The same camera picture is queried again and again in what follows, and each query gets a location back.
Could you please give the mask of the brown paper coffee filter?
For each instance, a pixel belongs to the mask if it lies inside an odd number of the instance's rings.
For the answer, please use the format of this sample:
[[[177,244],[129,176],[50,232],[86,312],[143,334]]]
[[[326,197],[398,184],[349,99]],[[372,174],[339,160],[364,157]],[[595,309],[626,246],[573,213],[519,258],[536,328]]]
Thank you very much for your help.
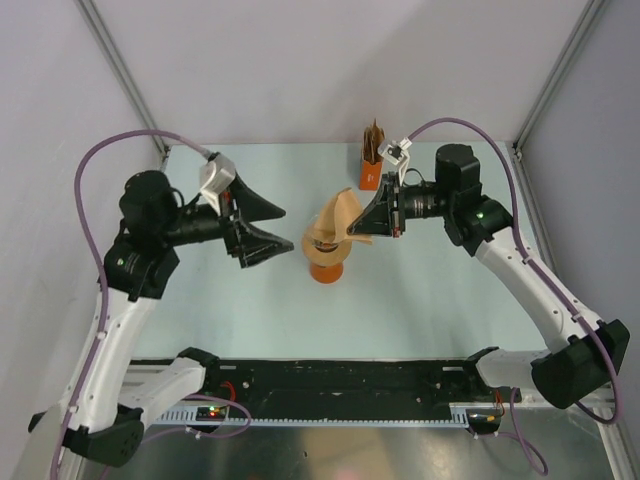
[[[351,188],[336,193],[318,214],[317,226],[333,233],[332,242],[360,242],[371,245],[371,235],[349,235],[347,228],[363,212],[363,207]]]

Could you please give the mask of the clear glass dripper cone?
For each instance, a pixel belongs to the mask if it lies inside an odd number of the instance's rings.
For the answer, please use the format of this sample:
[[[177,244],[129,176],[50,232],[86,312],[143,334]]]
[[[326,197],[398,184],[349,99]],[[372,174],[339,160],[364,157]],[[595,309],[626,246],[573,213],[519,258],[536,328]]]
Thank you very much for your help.
[[[318,218],[318,215],[314,215],[310,219],[305,232],[306,238],[316,250],[323,253],[332,252],[337,249],[337,244],[331,241],[333,233],[321,226],[317,226]]]

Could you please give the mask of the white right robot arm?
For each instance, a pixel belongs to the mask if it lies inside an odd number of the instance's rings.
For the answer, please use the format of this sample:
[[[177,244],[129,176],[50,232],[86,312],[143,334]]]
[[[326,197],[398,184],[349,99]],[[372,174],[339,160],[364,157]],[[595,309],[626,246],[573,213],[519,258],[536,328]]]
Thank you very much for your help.
[[[524,243],[515,217],[483,194],[480,162],[471,147],[440,147],[434,180],[407,185],[410,144],[403,140],[379,147],[379,156],[397,170],[382,175],[349,234],[398,238],[411,219],[442,218],[451,243],[503,283],[546,345],[540,352],[494,349],[481,355],[461,378],[464,393],[483,401],[500,386],[532,388],[554,407],[566,409],[612,383],[630,340],[626,326],[586,307]]]

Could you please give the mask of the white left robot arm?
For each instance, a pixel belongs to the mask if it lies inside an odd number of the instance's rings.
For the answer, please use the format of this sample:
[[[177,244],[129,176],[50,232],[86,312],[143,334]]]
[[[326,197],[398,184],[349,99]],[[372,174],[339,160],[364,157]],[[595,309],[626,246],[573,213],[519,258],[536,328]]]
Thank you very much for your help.
[[[222,376],[217,357],[188,348],[153,380],[121,391],[137,340],[178,266],[177,248],[222,240],[242,267],[290,252],[289,240],[258,223],[284,210],[235,172],[201,171],[201,188],[186,201],[167,176],[148,170],[131,177],[119,202],[119,232],[97,257],[99,296],[81,358],[63,397],[34,415],[18,479],[57,479],[66,454],[108,467],[126,464],[148,427],[182,399],[214,397]]]

